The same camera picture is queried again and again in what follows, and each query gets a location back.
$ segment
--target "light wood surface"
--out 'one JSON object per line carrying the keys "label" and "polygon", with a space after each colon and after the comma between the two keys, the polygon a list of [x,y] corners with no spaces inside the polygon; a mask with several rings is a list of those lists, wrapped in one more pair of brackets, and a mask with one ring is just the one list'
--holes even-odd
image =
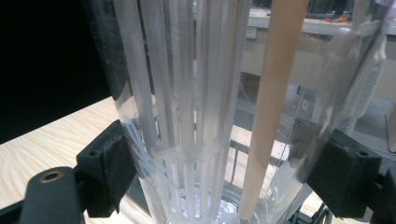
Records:
{"label": "light wood surface", "polygon": [[[76,166],[77,154],[87,146],[118,114],[111,98],[83,108],[46,126],[0,145],[0,209],[24,197],[27,182],[34,175],[56,166]],[[233,126],[232,139],[249,146],[251,132]],[[235,149],[231,148],[225,179],[231,180]],[[248,156],[240,152],[233,184],[242,188]],[[319,208],[321,200],[312,194],[303,206],[309,215]],[[152,223],[129,198],[120,203],[120,213],[110,218],[88,218],[87,223]],[[336,219],[333,223],[359,223]]]}

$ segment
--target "transparent plastic cylinder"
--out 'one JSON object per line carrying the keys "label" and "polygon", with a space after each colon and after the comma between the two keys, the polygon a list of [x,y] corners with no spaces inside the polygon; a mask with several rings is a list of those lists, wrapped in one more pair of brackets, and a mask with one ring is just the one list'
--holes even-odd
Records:
{"label": "transparent plastic cylinder", "polygon": [[[300,53],[295,56],[291,75],[306,71],[304,75],[314,84],[305,86],[291,78],[290,86],[299,84],[298,99],[294,109],[284,110],[282,115],[289,113],[295,121],[283,132],[286,137],[276,137],[285,146],[280,150],[280,162],[268,164],[257,202],[263,212],[262,223],[283,223],[301,207],[312,192],[306,180],[332,132],[339,129],[350,134],[374,94],[386,58],[389,23],[394,19],[387,14],[393,1],[353,3],[341,12],[332,9],[332,1],[311,1],[308,5],[297,49]],[[309,53],[301,53],[302,48]],[[311,62],[306,55],[312,55]]]}
{"label": "transparent plastic cylinder", "polygon": [[219,214],[250,1],[84,1],[155,223]]}

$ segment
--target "clear plastic tube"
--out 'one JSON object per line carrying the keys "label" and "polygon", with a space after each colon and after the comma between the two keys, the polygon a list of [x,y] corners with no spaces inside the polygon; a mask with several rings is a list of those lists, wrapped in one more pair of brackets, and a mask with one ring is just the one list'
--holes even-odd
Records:
{"label": "clear plastic tube", "polygon": [[356,100],[356,89],[364,80],[375,53],[380,49],[388,30],[385,15],[369,21],[372,9],[366,0],[355,1],[353,21],[347,28],[339,28],[328,43],[318,49],[322,58],[318,84],[315,87],[315,106],[311,120],[306,120],[304,104],[312,102],[302,94],[297,119],[291,130],[289,158],[279,164],[269,189],[259,203],[266,210],[265,223],[283,223],[300,189],[315,167],[323,146],[327,143],[340,119],[348,113],[349,105]]}
{"label": "clear plastic tube", "polygon": [[96,24],[120,32],[128,75],[108,75],[132,87],[117,108],[156,223],[221,222],[249,8],[248,0],[202,0],[196,12],[193,1],[115,0],[116,20]]}

